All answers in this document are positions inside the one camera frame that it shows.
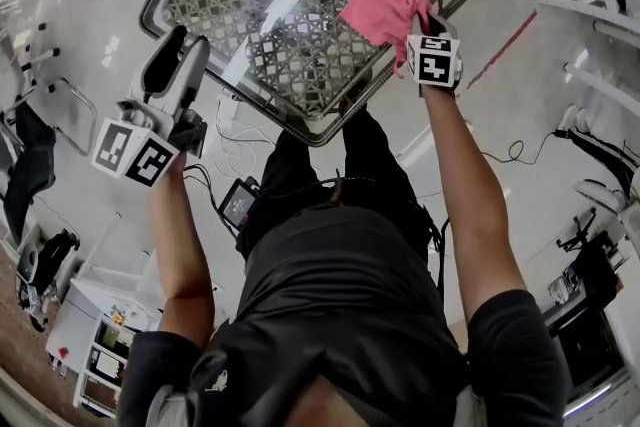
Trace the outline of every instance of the white marker cube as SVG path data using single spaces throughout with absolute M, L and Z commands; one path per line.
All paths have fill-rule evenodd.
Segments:
M 148 128 L 105 119 L 91 164 L 118 180 L 131 180 L 153 187 L 178 153 L 176 148 Z
M 407 61 L 418 84 L 454 87 L 460 40 L 422 34 L 407 37 Z

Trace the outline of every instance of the pink cloth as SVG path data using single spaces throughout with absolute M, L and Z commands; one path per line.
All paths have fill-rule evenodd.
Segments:
M 407 60 L 406 43 L 413 17 L 419 15 L 422 33 L 429 34 L 428 9 L 428 0 L 351 0 L 339 16 L 374 45 L 393 45 L 394 73 L 402 77 L 398 67 Z

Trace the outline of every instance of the red line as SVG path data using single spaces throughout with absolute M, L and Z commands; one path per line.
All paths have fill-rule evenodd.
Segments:
M 513 33 L 513 35 L 509 38 L 509 40 L 504 44 L 504 46 L 498 50 L 498 53 L 496 55 L 494 55 L 491 59 L 489 59 L 489 62 L 486 64 L 486 66 L 484 68 L 482 68 L 482 71 L 480 73 L 478 73 L 472 80 L 471 82 L 469 82 L 469 85 L 467 86 L 467 89 L 469 89 L 471 86 L 473 86 L 476 82 L 478 82 L 478 80 L 480 80 L 480 78 L 487 72 L 487 70 L 489 68 L 491 68 L 498 59 L 500 59 L 502 57 L 502 54 L 504 54 L 511 45 L 513 45 L 515 43 L 515 41 L 522 35 L 522 33 L 525 31 L 525 29 L 527 27 L 529 27 L 529 25 L 531 25 L 531 22 L 533 22 L 534 18 L 538 16 L 538 12 L 537 11 L 533 11 L 533 13 L 531 13 L 527 19 L 524 21 L 524 23 L 520 26 L 520 28 Z

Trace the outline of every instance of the small screen device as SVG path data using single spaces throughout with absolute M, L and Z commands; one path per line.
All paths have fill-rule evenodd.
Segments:
M 257 193 L 239 178 L 233 182 L 231 189 L 220 204 L 222 217 L 236 230 L 240 230 L 247 221 L 249 209 L 257 199 Z

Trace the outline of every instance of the black t-shirt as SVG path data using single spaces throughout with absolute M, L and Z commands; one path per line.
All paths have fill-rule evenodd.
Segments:
M 368 425 L 453 425 L 469 384 L 489 425 L 562 424 L 562 373 L 531 295 L 507 292 L 476 312 L 468 364 L 424 262 L 386 219 L 355 207 L 307 210 L 268 233 L 235 321 L 204 355 L 175 334 L 137 335 L 118 421 L 144 425 L 172 384 L 187 392 L 192 425 L 282 425 L 320 376 Z

